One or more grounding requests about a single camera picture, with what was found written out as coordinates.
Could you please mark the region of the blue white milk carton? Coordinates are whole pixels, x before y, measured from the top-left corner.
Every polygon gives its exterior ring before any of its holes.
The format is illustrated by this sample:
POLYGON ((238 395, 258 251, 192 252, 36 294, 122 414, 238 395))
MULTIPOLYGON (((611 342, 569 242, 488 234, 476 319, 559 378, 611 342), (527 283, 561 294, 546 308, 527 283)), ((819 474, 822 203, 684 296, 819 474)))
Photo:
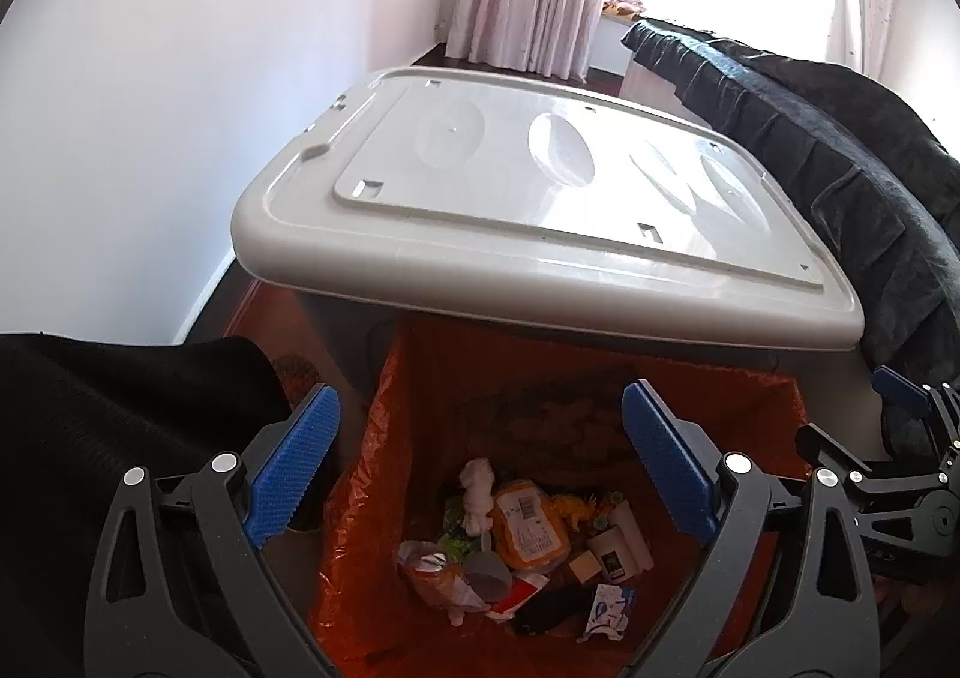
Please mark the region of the blue white milk carton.
POLYGON ((636 593, 630 587, 599 584, 587 612, 586 624, 579 642, 602 636, 620 642, 630 626, 630 614, 635 606, 636 593))

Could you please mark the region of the small brown cardboard box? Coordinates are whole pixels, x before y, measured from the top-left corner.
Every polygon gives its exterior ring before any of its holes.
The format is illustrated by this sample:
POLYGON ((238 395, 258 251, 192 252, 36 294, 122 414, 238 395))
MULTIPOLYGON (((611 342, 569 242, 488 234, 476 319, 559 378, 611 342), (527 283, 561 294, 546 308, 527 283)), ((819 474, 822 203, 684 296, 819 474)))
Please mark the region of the small brown cardboard box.
POLYGON ((569 574, 578 580, 581 586, 585 586, 596 579, 597 575, 602 574, 602 566, 596 555, 589 550, 581 551, 573 556, 566 564, 569 574))

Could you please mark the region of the orange snack bag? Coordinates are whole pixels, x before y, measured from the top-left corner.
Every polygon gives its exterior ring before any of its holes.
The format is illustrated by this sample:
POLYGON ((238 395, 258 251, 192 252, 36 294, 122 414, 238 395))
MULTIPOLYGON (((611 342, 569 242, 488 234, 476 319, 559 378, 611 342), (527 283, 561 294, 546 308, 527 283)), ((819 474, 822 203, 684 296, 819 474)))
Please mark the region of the orange snack bag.
POLYGON ((494 549, 508 568, 548 574, 571 551, 563 519, 534 481, 501 486, 493 499, 494 549))

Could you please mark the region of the white tissue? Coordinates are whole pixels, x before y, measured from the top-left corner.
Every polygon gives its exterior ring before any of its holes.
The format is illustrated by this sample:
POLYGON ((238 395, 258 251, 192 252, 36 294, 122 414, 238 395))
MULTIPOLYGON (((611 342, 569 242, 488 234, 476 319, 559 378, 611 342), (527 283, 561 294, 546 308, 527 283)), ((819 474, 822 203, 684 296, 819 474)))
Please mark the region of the white tissue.
POLYGON ((491 529, 494 473, 486 458, 474 458, 459 473, 464 488, 462 529, 468 536, 480 536, 491 529))

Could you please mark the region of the brown cardboard tube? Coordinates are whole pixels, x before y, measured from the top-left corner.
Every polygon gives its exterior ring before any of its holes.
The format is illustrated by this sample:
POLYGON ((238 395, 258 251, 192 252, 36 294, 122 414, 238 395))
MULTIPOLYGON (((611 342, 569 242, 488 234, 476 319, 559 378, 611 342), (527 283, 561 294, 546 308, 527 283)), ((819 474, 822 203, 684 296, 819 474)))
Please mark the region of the brown cardboard tube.
POLYGON ((587 546, 601 564, 604 579, 612 584, 624 584, 654 568, 651 550, 626 499, 602 502, 587 546))

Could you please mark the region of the yellow green toy dinosaur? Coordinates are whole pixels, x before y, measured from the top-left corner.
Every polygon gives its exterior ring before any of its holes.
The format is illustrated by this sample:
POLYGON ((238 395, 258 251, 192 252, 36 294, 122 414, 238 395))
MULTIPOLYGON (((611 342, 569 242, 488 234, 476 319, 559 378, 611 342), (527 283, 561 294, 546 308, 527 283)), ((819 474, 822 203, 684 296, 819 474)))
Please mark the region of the yellow green toy dinosaur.
POLYGON ((581 497, 574 494, 557 494, 551 504, 565 525, 576 535, 592 536, 610 529, 612 514, 625 497, 619 491, 591 494, 581 497))

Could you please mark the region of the orange white biscuit wrapper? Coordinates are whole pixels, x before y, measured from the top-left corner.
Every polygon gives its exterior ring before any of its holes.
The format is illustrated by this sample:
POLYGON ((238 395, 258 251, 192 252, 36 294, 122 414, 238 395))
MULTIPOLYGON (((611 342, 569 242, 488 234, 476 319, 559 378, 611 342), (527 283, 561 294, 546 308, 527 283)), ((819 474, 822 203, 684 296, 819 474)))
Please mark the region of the orange white biscuit wrapper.
POLYGON ((397 548, 397 566, 423 602, 448 615, 460 626, 467 613, 487 613, 488 603, 472 589, 464 571, 439 545, 428 541, 404 541, 397 548))

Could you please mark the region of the black sock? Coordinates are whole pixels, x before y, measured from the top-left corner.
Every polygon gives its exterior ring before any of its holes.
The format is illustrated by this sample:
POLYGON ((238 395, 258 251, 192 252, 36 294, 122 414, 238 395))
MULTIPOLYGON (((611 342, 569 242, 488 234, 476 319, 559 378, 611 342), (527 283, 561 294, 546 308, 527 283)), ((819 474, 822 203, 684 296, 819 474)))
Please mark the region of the black sock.
POLYGON ((581 626, 586 622, 590 603, 594 600, 594 586, 550 587, 532 597, 511 619, 516 636, 534 637, 548 634, 567 625, 581 626))

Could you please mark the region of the green snack bag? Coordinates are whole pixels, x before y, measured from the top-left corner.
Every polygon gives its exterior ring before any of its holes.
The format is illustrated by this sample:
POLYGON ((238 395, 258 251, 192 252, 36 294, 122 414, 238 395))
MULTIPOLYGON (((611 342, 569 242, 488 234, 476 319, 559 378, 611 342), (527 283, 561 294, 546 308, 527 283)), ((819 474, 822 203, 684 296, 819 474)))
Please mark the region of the green snack bag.
POLYGON ((477 517, 464 508, 460 497, 444 502, 443 531, 439 545, 454 564, 464 564, 485 548, 485 537, 475 530, 477 517))

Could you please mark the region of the red white carton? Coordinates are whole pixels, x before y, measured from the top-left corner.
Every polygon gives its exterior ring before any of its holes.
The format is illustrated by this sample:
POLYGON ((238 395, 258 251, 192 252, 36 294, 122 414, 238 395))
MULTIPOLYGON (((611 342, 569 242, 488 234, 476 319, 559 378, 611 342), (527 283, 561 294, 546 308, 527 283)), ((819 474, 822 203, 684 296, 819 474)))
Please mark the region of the red white carton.
POLYGON ((503 600, 491 603, 487 616, 503 623, 516 616, 523 606, 548 586, 548 577, 540 572, 517 571, 512 576, 508 595, 503 600))

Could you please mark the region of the light blue plastic cup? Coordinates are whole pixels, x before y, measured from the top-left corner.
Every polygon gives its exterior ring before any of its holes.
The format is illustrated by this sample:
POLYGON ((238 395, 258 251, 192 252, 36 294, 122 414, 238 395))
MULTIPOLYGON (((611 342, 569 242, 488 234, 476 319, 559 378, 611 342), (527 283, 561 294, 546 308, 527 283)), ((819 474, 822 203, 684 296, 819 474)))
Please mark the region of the light blue plastic cup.
POLYGON ((462 568, 469 586, 489 605, 505 600, 511 592, 512 572, 496 551, 469 554, 462 568))

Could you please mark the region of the orange trash bag bin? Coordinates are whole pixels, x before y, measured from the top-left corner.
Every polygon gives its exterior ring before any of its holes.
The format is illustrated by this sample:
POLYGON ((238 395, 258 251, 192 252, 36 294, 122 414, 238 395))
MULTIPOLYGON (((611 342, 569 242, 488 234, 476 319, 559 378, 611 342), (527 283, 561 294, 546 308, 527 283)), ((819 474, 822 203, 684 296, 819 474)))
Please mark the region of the orange trash bag bin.
POLYGON ((395 329, 358 458, 325 506, 309 625, 348 676, 612 676, 700 559, 675 530, 623 429, 622 395, 647 380, 680 418, 765 472, 804 476, 794 446, 799 385, 781 374, 601 352, 460 320, 410 316, 395 329), (573 626, 521 637, 472 614, 451 625, 400 574, 407 540, 436 540, 462 467, 483 457, 503 483, 551 493, 618 491, 654 566, 636 580, 621 641, 573 626))

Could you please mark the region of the dark grey bed blanket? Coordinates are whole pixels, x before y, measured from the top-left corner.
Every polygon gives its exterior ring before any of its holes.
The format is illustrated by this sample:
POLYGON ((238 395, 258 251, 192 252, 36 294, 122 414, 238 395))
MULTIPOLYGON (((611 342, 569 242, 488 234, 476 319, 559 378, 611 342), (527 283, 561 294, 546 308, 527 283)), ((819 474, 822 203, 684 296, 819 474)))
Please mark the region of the dark grey bed blanket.
POLYGON ((623 42, 773 174, 861 299, 867 363, 957 382, 958 163, 918 114, 843 65, 661 20, 623 42))

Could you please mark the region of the white plastic storage box lid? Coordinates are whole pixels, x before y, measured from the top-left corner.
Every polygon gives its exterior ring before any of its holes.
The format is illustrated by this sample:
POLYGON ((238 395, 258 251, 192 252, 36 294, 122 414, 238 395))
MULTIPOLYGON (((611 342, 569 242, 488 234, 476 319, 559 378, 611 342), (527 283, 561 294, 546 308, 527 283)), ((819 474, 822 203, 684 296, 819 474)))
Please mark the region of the white plastic storage box lid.
POLYGON ((693 345, 844 352, 836 259, 757 158, 592 91, 399 67, 242 192, 245 270, 348 301, 693 345))

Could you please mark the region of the white bed frame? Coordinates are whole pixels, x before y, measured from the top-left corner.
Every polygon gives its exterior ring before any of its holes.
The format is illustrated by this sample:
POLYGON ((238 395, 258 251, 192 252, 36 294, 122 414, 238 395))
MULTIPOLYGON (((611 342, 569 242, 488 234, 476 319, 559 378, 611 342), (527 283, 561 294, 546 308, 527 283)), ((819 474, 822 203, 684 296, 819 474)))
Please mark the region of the white bed frame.
POLYGON ((649 68, 631 61, 626 68, 620 96, 624 100, 633 101, 641 106, 651 107, 658 111, 667 112, 674 118, 693 122, 701 127, 709 127, 709 122, 697 116, 695 112, 686 109, 677 95, 677 88, 669 80, 659 77, 649 68))

